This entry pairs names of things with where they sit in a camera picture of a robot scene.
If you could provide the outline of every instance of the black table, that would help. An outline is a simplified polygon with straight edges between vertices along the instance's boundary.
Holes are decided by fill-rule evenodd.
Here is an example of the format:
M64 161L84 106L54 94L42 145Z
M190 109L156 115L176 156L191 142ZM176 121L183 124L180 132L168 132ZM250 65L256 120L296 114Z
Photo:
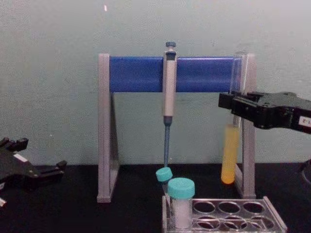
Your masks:
M0 233L159 233L160 165L121 166L112 203L98 204L97 166L68 166L61 183L34 192L8 190ZM195 198L239 198L220 181L221 165L171 165L175 177L196 185ZM311 232L311 186L299 164L256 164L256 194L267 196L293 233Z

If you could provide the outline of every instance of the pipette stand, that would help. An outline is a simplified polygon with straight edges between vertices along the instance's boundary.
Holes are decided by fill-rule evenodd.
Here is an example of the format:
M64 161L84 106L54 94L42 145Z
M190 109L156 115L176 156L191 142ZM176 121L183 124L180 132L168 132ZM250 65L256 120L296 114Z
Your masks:
M233 57L179 57L177 92L228 92ZM99 54L98 65L98 203L111 202L119 171L113 93L162 92L163 57L110 57ZM246 91L256 89L247 80ZM242 120L242 170L236 187L243 199L255 195L255 128Z

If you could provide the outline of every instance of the teal screw cap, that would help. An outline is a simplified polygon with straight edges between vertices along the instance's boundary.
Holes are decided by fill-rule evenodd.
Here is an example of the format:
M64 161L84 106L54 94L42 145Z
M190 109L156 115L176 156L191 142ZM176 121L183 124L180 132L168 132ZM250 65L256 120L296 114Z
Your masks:
M194 182L187 178L174 178L169 181L168 194L175 199L189 199L194 196Z
M155 175L156 175L157 181L159 182L168 181L170 178L173 177L172 171L168 166L163 167L159 169L158 171L156 171Z

